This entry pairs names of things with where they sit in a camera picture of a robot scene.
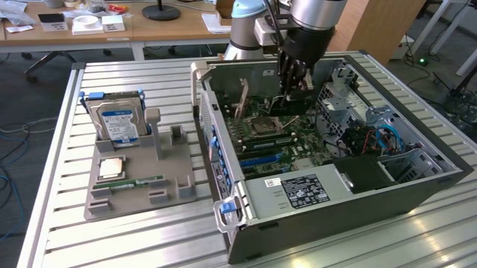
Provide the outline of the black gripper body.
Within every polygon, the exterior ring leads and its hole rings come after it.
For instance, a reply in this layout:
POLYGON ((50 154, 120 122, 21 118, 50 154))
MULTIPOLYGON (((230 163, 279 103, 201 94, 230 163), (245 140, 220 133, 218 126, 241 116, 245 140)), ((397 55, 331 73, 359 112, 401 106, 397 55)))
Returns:
POLYGON ((327 30, 293 28, 288 30, 283 50, 304 63, 316 63, 327 52, 335 34, 335 27, 327 30))

